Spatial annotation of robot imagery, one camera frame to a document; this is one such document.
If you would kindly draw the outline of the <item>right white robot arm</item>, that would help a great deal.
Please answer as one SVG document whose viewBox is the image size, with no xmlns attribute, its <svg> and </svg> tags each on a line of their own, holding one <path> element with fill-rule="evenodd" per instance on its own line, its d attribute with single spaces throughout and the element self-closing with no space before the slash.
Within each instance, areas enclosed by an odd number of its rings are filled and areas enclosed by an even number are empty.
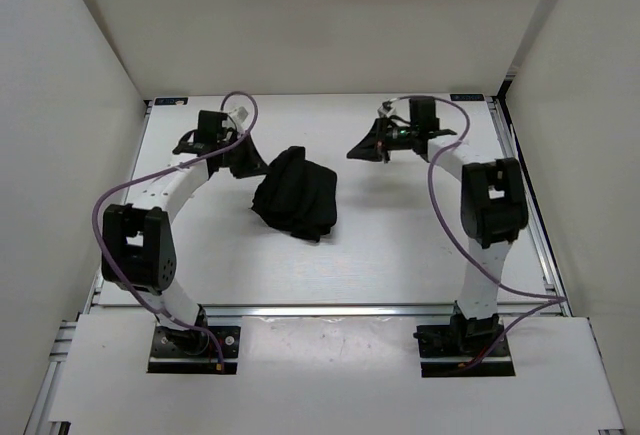
<svg viewBox="0 0 640 435">
<path fill-rule="evenodd" d="M 421 354 L 428 358 L 478 356 L 503 332 L 497 295 L 506 257 L 528 224 L 519 162 L 492 159 L 462 143 L 439 122 L 400 127 L 395 118 L 377 118 L 347 157 L 388 162 L 392 151 L 411 150 L 460 182 L 460 220 L 468 237 L 464 282 L 446 325 L 416 329 Z"/>
</svg>

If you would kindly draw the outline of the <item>black pleated skirt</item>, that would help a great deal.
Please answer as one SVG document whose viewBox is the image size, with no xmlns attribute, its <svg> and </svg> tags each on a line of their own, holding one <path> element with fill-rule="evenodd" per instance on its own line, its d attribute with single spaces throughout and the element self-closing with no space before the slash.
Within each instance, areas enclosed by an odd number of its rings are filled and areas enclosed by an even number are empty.
<svg viewBox="0 0 640 435">
<path fill-rule="evenodd" d="M 294 238 L 318 243 L 337 223 L 335 171 L 306 158 L 306 149 L 291 146 L 269 165 L 251 209 L 263 222 Z"/>
</svg>

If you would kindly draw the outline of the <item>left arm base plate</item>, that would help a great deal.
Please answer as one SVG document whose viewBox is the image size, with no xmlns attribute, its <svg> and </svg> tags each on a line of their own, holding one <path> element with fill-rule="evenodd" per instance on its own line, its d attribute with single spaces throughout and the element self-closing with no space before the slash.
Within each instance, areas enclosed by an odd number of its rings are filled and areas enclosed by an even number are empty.
<svg viewBox="0 0 640 435">
<path fill-rule="evenodd" d="M 235 375 L 241 342 L 239 325 L 208 325 L 212 339 L 199 331 L 157 324 L 149 351 L 150 374 Z"/>
</svg>

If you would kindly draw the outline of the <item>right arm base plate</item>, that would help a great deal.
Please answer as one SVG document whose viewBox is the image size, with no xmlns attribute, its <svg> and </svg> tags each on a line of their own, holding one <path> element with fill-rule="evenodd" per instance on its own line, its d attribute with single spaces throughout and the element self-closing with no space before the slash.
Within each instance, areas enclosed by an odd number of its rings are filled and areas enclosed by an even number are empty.
<svg viewBox="0 0 640 435">
<path fill-rule="evenodd" d="M 418 325 L 413 337 L 422 378 L 516 375 L 498 314 L 477 319 L 455 312 L 447 324 Z"/>
</svg>

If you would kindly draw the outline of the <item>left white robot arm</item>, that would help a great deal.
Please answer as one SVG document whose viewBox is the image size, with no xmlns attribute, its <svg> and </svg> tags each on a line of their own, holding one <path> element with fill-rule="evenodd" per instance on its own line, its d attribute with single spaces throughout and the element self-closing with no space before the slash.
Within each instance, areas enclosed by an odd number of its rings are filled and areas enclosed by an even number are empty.
<svg viewBox="0 0 640 435">
<path fill-rule="evenodd" d="M 176 169 L 156 174 L 133 202 L 111 204 L 103 212 L 102 259 L 105 280 L 129 292 L 156 318 L 164 336 L 189 356 L 215 350 L 204 308 L 176 280 L 177 255 L 171 225 L 200 186 L 219 169 L 238 178 L 264 175 L 268 165 L 253 140 L 237 143 L 235 132 L 214 144 L 195 141 L 188 132 L 172 151 Z"/>
</svg>

